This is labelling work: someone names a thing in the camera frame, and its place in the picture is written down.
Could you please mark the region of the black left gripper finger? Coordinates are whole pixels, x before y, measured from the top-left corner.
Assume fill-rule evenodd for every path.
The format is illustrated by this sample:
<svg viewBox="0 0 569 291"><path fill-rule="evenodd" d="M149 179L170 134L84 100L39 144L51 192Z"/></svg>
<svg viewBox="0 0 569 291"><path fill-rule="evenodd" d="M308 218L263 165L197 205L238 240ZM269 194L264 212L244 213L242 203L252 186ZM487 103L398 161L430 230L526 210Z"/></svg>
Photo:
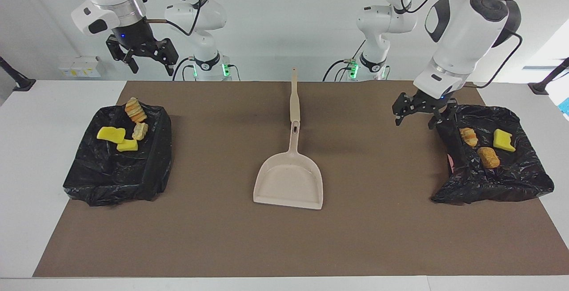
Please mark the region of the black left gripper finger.
<svg viewBox="0 0 569 291"><path fill-rule="evenodd" d="M457 102L448 102L445 110L440 111L440 109L435 109L433 111L433 117L428 122L429 130L433 130L436 128L437 125L452 119L455 115L457 110L458 103Z"/></svg>
<svg viewBox="0 0 569 291"><path fill-rule="evenodd" d="M392 105L392 112L396 117L396 126L400 126L408 115L415 114L417 112L416 106L414 96L409 96L404 92L400 93Z"/></svg>

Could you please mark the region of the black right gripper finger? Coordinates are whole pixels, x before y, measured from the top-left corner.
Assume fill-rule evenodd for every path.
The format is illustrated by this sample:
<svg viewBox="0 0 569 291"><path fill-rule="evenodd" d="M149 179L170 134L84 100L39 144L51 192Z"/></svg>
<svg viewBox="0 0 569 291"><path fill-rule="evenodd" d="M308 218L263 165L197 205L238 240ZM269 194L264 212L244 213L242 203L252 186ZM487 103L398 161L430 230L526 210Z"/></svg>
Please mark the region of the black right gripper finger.
<svg viewBox="0 0 569 291"><path fill-rule="evenodd" d="M155 60L163 64L168 76L173 76L179 55L173 42L169 38L155 42Z"/></svg>
<svg viewBox="0 0 569 291"><path fill-rule="evenodd" d="M134 74L136 74L138 72L139 67L133 58L133 56L134 56L134 50L133 49L129 49L125 53L122 50L121 45L118 42L118 39L116 38L116 36L108 36L108 38L106 40L106 46L107 46L110 54L112 55L112 57L114 58L115 61L120 61L120 62L126 64L130 68L132 73L134 73Z"/></svg>

